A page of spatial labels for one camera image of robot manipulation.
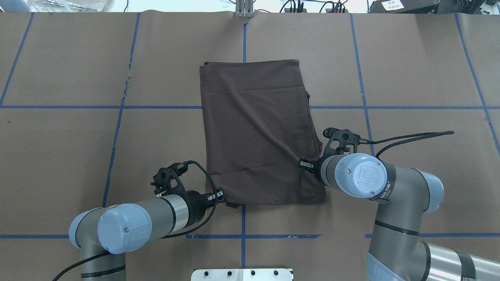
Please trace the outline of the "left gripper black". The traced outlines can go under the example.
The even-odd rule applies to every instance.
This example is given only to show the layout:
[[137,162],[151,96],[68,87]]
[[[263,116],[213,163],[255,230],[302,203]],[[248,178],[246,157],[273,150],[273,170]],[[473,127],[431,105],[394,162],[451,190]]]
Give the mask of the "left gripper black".
[[212,214],[217,203],[226,201],[222,187],[206,194],[186,190],[180,177],[188,169],[188,166],[163,167],[152,177],[151,185],[155,187],[155,195],[166,199],[173,208],[175,227],[189,227],[201,222],[208,209],[211,209]]

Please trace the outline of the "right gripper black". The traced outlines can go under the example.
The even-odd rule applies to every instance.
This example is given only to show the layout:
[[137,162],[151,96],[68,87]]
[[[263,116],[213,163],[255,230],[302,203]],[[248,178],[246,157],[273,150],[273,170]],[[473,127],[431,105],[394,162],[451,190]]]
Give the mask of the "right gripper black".
[[319,174],[320,167],[325,160],[333,155],[344,155],[353,151],[357,152],[357,146],[361,143],[361,137],[352,133],[349,129],[326,128],[323,136],[328,140],[323,155],[318,160],[299,159],[299,169],[311,174]]

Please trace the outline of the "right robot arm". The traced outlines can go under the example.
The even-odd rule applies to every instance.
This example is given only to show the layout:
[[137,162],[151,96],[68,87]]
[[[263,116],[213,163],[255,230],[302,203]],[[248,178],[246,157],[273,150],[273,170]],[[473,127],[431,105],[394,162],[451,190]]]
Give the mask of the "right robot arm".
[[298,168],[323,185],[349,196],[376,202],[377,213],[367,254],[371,281],[498,281],[499,263],[420,240],[424,213],[435,212],[444,199],[441,180],[419,169],[380,159],[388,149],[454,131],[415,133],[389,138],[375,156],[359,153],[360,144],[376,144],[348,129],[326,128],[328,138],[317,160],[300,158]]

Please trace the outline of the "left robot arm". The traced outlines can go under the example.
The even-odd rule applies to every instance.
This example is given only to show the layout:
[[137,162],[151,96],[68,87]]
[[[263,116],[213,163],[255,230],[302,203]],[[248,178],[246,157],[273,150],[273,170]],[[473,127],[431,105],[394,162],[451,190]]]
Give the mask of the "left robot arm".
[[68,229],[72,245],[81,251],[82,260],[69,266],[64,273],[81,267],[82,281],[125,281],[125,254],[149,242],[175,238],[197,230],[213,216],[218,203],[225,201],[221,187],[216,187],[209,173],[203,168],[211,185],[211,192],[201,194],[186,190],[180,177],[188,171],[193,160],[176,162],[160,168],[151,185],[155,197],[137,203],[122,203],[82,212]]

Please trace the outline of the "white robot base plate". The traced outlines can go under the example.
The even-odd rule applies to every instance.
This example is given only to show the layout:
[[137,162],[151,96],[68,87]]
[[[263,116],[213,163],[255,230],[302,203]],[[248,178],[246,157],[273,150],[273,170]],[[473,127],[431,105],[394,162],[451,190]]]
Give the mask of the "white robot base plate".
[[191,274],[191,281],[293,281],[292,269],[200,269]]

